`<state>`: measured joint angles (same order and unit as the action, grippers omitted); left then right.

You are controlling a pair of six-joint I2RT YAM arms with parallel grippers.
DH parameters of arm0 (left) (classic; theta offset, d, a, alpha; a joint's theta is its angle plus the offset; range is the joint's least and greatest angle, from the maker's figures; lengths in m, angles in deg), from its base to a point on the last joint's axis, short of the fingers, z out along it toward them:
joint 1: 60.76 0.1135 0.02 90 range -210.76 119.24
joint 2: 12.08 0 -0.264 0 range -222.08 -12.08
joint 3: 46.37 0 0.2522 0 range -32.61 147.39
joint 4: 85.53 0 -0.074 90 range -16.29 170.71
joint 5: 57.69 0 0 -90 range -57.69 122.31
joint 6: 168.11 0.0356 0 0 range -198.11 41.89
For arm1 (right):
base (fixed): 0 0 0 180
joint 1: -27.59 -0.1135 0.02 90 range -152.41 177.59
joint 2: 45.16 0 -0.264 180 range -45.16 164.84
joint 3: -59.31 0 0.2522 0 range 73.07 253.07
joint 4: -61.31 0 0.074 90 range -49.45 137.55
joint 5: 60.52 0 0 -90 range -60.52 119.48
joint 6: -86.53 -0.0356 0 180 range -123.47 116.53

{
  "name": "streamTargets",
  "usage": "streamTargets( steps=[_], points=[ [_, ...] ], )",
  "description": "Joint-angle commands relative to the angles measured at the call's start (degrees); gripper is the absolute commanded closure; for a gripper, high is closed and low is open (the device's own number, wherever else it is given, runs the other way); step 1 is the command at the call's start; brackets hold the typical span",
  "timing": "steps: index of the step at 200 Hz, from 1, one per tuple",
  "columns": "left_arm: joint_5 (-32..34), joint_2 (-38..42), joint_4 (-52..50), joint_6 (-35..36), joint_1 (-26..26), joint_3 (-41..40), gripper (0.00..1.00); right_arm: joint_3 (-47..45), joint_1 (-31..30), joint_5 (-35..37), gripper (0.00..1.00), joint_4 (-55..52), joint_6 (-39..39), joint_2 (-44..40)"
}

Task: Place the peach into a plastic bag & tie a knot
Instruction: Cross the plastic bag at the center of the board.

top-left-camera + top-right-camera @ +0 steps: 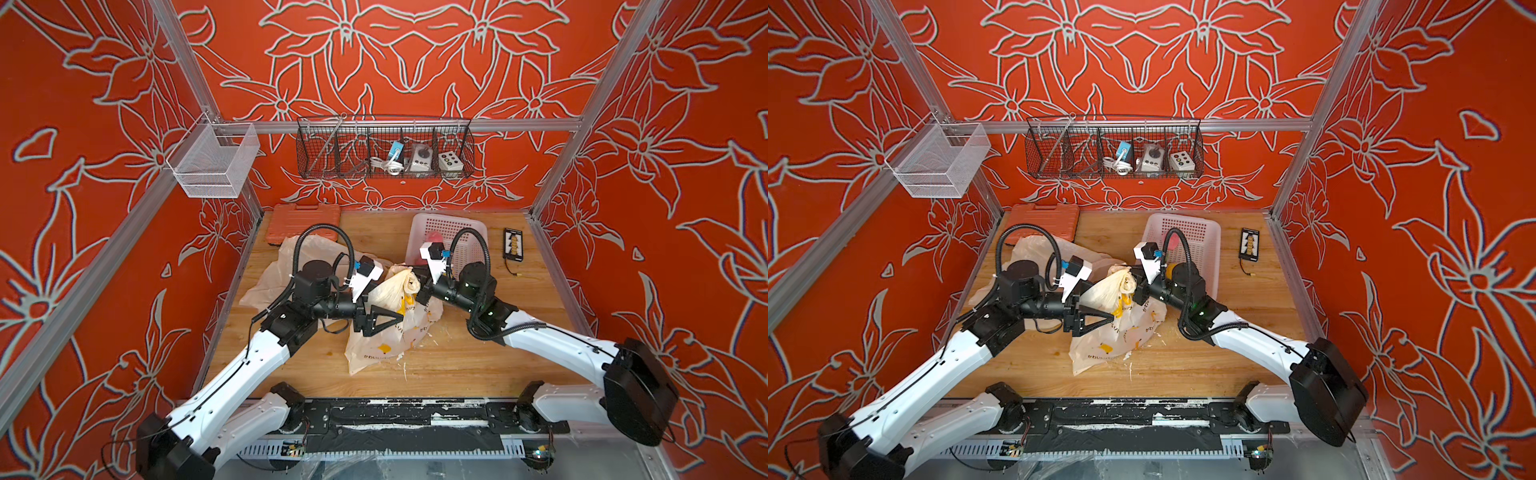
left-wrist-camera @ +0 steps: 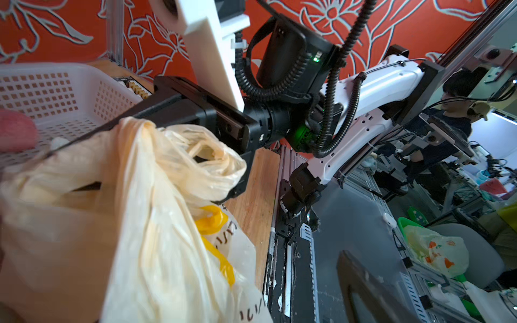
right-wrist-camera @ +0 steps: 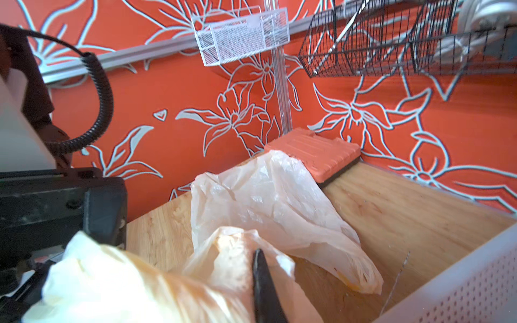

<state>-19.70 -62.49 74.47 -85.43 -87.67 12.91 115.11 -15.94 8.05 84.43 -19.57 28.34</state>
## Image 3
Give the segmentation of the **banana print plastic bag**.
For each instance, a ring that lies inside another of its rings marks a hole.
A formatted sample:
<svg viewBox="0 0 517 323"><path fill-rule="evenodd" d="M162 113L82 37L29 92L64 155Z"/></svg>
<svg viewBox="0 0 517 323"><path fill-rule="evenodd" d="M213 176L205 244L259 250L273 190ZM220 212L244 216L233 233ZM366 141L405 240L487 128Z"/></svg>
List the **banana print plastic bag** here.
<svg viewBox="0 0 517 323"><path fill-rule="evenodd" d="M23 322L255 322L253 265L265 257L288 322L320 322L295 280L294 261L257 230L220 227L178 272L165 272L80 231L50 268Z"/></svg>

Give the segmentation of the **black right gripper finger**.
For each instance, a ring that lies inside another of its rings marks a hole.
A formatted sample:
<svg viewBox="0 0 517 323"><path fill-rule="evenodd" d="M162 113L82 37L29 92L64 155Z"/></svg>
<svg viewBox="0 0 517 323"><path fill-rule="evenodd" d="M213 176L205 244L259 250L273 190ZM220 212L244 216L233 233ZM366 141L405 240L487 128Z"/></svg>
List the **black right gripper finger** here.
<svg viewBox="0 0 517 323"><path fill-rule="evenodd" d="M282 322L288 319L281 307L267 260L261 249L253 254L254 317L257 323Z"/></svg>

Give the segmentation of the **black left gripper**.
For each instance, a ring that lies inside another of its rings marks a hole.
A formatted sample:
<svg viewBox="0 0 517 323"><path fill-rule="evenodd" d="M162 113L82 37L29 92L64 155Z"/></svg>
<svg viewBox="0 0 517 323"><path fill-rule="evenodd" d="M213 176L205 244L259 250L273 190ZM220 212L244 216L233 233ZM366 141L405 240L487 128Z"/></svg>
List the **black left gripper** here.
<svg viewBox="0 0 517 323"><path fill-rule="evenodd" d="M98 168L1 173L1 294L21 284L20 266L78 232L111 246L126 242L127 190Z"/></svg>

